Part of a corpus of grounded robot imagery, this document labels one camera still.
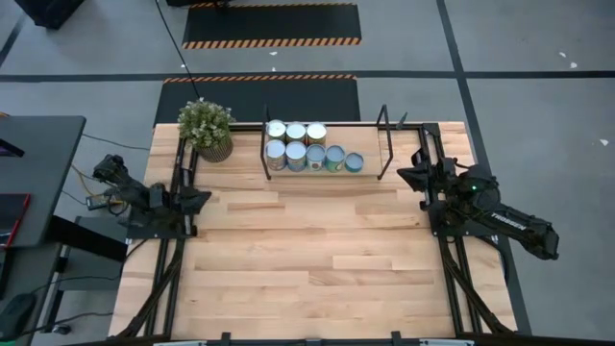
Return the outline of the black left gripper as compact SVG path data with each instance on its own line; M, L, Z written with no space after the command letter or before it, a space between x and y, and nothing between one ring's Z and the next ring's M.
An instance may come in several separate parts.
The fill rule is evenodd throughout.
M165 185L160 188L160 213L161 214L184 214L199 213L204 206L204 202L211 197L210 191L201 191L198 189L187 189L184 192L186 201L190 201L184 207L182 205L181 195L175 192L169 192Z

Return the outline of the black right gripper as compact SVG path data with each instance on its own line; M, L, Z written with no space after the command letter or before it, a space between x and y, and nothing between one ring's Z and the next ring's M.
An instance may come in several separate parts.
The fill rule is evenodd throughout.
M408 179L413 191L453 195L458 194L461 187L456 168L457 158L444 158L432 165L423 161L413 167L399 168L397 173Z

